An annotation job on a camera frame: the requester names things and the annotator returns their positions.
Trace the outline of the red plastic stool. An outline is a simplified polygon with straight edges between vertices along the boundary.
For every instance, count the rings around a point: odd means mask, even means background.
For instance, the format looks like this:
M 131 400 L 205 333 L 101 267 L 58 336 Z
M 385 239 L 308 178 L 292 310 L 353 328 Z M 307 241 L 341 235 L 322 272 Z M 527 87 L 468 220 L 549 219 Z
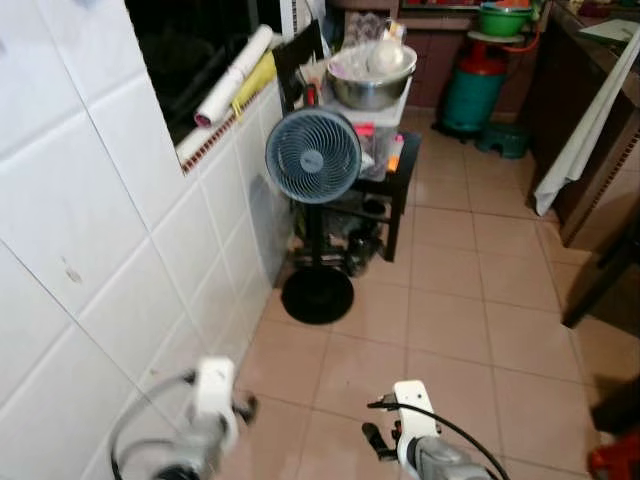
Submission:
M 639 480 L 639 430 L 600 445 L 588 454 L 588 474 L 591 480 Z

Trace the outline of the black side table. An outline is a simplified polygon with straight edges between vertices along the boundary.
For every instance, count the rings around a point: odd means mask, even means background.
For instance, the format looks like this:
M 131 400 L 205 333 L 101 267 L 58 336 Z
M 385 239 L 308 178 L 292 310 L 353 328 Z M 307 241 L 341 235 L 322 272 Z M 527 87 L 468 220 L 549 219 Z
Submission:
M 289 252 L 292 268 L 321 266 L 360 276 L 374 259 L 401 259 L 421 146 L 419 132 L 398 132 L 389 147 L 394 168 L 383 179 L 358 178 L 320 204 L 294 202 L 294 236 L 301 244 Z

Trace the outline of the grey standing fan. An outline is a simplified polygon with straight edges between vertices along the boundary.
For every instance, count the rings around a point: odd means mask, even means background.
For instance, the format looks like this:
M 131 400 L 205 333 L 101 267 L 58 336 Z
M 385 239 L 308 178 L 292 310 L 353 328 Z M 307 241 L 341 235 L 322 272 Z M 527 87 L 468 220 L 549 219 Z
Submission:
M 274 186 L 301 211 L 301 246 L 282 287 L 282 305 L 294 320 L 329 325 L 355 302 L 349 275 L 325 257 L 334 252 L 325 205 L 355 184 L 362 150 L 355 128 L 337 111 L 307 106 L 285 114 L 271 129 L 265 165 Z

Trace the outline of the dark wooden table leg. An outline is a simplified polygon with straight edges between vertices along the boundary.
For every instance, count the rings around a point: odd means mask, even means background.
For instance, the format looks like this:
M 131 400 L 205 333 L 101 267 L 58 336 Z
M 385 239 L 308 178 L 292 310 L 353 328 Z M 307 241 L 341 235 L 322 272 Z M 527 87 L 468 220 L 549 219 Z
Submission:
M 631 216 L 630 224 L 620 237 L 616 239 L 596 262 L 599 274 L 586 289 L 570 310 L 562 316 L 561 325 L 564 328 L 575 329 L 581 324 L 600 301 L 604 300 L 608 292 L 631 269 L 632 265 L 640 264 L 640 212 L 636 210 Z

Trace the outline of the clear plastic storage box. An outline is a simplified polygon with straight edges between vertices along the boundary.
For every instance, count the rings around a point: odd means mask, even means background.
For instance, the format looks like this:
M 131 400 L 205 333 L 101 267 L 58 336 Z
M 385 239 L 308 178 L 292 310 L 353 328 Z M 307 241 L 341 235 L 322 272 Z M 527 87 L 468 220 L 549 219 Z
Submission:
M 410 91 L 411 86 L 407 84 L 392 105 L 379 110 L 353 110 L 339 102 L 340 110 L 355 127 L 364 152 L 360 179 L 384 180 L 387 177 L 390 159 L 398 154 L 403 143 L 399 125 Z

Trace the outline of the small green stool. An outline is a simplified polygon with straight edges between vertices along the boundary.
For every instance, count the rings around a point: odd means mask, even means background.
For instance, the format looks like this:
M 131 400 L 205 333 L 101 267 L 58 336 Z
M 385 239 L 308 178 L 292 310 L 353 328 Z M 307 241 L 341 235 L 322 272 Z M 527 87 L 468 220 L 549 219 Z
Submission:
M 474 145 L 481 152 L 518 160 L 529 150 L 531 134 L 521 125 L 490 123 L 480 129 Z

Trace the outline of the yellow rolled cloth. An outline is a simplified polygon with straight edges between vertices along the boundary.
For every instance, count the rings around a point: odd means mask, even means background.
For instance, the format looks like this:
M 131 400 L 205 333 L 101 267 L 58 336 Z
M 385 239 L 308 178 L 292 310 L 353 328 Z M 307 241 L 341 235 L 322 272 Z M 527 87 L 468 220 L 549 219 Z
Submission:
M 273 51 L 266 51 L 230 99 L 230 109 L 234 118 L 243 114 L 244 108 L 255 99 L 276 77 L 276 67 Z

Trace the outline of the white rolled mat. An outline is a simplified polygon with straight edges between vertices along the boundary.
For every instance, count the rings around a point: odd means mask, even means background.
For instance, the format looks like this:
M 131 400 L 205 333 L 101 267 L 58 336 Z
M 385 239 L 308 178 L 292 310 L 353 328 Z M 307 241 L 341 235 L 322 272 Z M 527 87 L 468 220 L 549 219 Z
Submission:
M 211 88 L 206 99 L 197 106 L 195 111 L 197 127 L 211 128 L 228 118 L 232 111 L 233 97 L 250 77 L 253 68 L 259 64 L 262 55 L 268 51 L 273 37 L 274 31 L 270 26 L 261 24 L 257 27 L 223 76 Z

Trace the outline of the large steel bowl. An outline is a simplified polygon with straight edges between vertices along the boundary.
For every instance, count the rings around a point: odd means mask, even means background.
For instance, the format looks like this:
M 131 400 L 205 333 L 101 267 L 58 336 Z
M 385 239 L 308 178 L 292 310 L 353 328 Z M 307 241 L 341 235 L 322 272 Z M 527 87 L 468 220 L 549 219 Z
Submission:
M 326 72 L 325 81 L 333 91 L 335 99 L 347 108 L 355 110 L 379 110 L 388 108 L 401 96 L 411 76 L 389 82 L 357 82 L 338 79 Z

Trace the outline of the black chair back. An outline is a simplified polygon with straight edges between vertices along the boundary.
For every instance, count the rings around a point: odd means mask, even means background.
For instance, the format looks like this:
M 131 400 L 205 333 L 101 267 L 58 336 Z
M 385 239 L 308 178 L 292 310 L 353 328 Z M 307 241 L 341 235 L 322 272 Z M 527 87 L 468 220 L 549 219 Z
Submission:
M 302 67 L 326 56 L 323 31 L 319 20 L 311 20 L 291 41 L 275 47 L 273 54 L 276 68 L 276 83 L 279 86 L 279 101 L 284 114 L 296 110 L 298 101 L 305 99 L 308 82 Z

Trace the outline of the green gas cylinder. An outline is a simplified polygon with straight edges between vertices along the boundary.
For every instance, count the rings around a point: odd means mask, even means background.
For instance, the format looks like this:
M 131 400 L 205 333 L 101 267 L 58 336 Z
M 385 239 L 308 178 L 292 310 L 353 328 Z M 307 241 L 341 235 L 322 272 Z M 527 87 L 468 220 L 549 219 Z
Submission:
M 479 136 L 488 125 L 507 78 L 508 61 L 497 47 L 471 41 L 445 87 L 436 131 L 458 140 Z

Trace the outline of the white hanging cloth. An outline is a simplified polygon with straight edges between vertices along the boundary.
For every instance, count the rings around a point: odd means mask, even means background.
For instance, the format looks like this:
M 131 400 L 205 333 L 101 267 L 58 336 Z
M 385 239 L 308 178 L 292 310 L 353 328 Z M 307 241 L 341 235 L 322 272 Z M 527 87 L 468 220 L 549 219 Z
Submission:
M 613 102 L 620 96 L 628 73 L 636 63 L 639 50 L 640 28 L 636 27 L 627 42 L 626 49 L 622 51 L 620 59 L 614 63 L 614 67 L 605 78 L 603 86 L 596 91 L 588 109 L 581 116 L 571 136 L 568 137 L 566 145 L 559 151 L 559 155 L 550 165 L 548 173 L 544 175 L 538 187 L 532 192 L 536 215 L 544 216 L 547 214 L 550 206 L 556 201 L 558 193 L 567 184 L 580 179 L 582 172 L 588 165 L 590 154 L 603 132 Z

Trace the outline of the clear plastic bag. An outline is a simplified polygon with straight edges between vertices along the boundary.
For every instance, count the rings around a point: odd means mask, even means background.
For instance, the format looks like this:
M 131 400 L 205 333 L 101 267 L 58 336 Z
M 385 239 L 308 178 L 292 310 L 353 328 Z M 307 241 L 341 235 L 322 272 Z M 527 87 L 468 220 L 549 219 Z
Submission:
M 392 38 L 344 47 L 326 63 L 326 72 L 343 81 L 398 81 L 411 76 L 416 61 L 416 51 Z

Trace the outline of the dark brown counter cabinet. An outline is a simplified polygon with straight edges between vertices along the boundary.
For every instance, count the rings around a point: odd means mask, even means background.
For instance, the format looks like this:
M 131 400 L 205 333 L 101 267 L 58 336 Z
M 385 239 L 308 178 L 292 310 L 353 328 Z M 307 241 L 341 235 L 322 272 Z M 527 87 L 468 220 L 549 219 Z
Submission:
M 570 0 L 545 0 L 544 6 L 534 77 L 518 115 L 532 133 L 532 188 L 547 177 L 621 54 L 620 47 L 581 35 L 593 20 L 571 12 Z M 602 253 L 637 219 L 639 114 L 634 67 L 608 108 L 582 174 L 564 184 L 548 206 L 559 220 L 563 246 Z

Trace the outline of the green plastic basin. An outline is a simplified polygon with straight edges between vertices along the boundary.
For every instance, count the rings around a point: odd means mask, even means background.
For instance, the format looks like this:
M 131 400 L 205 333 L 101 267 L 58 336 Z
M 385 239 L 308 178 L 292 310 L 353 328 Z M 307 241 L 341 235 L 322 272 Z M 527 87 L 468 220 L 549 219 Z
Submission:
M 489 0 L 477 9 L 477 27 L 483 35 L 516 36 L 534 13 L 532 0 Z

